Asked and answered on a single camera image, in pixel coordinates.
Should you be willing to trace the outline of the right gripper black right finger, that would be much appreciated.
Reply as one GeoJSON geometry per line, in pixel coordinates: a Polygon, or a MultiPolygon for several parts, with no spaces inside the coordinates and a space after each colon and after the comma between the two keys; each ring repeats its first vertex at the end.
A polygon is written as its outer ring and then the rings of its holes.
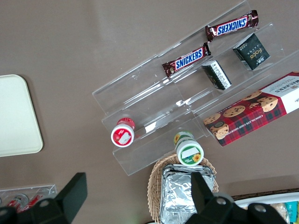
{"type": "Polygon", "coordinates": [[[192,199],[197,213],[191,224],[247,224],[247,211],[238,207],[232,197],[213,193],[198,172],[191,174],[192,199]]]}

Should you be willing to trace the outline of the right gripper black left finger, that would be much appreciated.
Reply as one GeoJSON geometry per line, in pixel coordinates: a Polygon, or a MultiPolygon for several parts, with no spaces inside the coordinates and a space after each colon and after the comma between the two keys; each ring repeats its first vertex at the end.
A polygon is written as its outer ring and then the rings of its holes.
{"type": "Polygon", "coordinates": [[[86,173],[76,173],[55,198],[45,198],[18,214],[17,223],[70,224],[86,198],[86,173]]]}

